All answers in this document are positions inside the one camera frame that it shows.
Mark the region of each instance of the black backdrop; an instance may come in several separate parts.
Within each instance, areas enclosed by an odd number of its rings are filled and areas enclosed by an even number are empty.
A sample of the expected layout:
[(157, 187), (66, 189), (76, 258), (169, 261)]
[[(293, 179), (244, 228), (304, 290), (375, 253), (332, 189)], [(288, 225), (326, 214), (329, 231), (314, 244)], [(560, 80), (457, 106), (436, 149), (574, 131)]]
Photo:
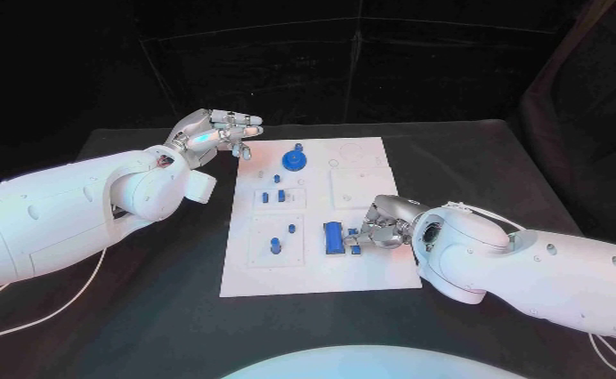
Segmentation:
[(270, 125), (506, 117), (584, 0), (0, 2), (7, 177), (200, 107)]

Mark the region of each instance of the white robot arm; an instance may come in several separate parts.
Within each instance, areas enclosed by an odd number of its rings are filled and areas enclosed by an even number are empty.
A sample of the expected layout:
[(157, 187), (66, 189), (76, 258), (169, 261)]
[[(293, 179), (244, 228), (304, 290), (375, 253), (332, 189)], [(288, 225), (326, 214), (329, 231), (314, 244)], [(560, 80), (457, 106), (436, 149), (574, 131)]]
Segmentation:
[(379, 195), (345, 244), (411, 244), (420, 276), (450, 298), (479, 303), (490, 292), (532, 317), (616, 336), (616, 245), (518, 225), (506, 234), (485, 215), (515, 225), (462, 203)]
[(249, 159), (261, 119), (196, 110), (161, 145), (27, 174), (0, 184), (0, 284), (72, 265), (164, 220), (183, 197), (206, 203), (215, 178), (193, 169), (218, 149)]

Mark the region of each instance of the black tablecloth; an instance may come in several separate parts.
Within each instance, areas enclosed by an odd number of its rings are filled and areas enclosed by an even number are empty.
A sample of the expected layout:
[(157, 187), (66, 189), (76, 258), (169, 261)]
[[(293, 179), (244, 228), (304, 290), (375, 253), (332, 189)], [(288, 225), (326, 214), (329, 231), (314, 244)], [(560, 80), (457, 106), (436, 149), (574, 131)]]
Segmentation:
[[(97, 130), (79, 158), (160, 143), (169, 129)], [(260, 139), (381, 136), (401, 195), (428, 206), (480, 206), (526, 227), (578, 233), (502, 121), (283, 125)], [(218, 377), (254, 362), (330, 345), (400, 345), (447, 352), (529, 377), (609, 377), (587, 335), (519, 313), (495, 296), (466, 305), (423, 289), (218, 297), (236, 162), (208, 205), (187, 200), (163, 222), (108, 250), (89, 289), (43, 324), (0, 336), (6, 377)], [(98, 256), (10, 286), (0, 326), (48, 314), (82, 286)]]

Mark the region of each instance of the blue object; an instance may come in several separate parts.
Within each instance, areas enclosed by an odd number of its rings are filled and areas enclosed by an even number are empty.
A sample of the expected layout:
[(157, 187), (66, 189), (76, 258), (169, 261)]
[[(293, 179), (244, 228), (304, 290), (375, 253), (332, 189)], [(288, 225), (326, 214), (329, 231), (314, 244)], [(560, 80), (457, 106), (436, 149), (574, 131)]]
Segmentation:
[(280, 246), (280, 239), (278, 238), (273, 238), (273, 247), (271, 249), (274, 254), (278, 254), (280, 251), (283, 250), (283, 247)]
[(301, 143), (296, 143), (296, 148), (283, 155), (283, 167), (291, 171), (299, 172), (306, 167), (306, 155)]
[(324, 228), (324, 254), (343, 253), (343, 225), (339, 222), (329, 222)]

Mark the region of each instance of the robotic hand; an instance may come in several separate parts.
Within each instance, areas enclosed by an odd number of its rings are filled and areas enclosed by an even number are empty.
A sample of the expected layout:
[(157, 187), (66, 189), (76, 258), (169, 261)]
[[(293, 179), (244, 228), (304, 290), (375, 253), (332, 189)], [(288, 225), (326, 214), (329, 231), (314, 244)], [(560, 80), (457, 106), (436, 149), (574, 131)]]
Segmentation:
[(199, 109), (161, 145), (63, 165), (0, 184), (0, 284), (53, 272), (164, 220), (183, 197), (206, 203), (215, 178), (193, 169), (219, 149), (249, 159), (261, 119)]
[[(518, 231), (506, 234), (483, 216)], [(525, 230), (462, 203), (430, 208), (385, 195), (376, 196), (359, 234), (343, 242), (382, 248), (411, 244), (420, 276), (450, 298), (479, 303), (490, 292), (532, 317), (616, 336), (613, 244)]]

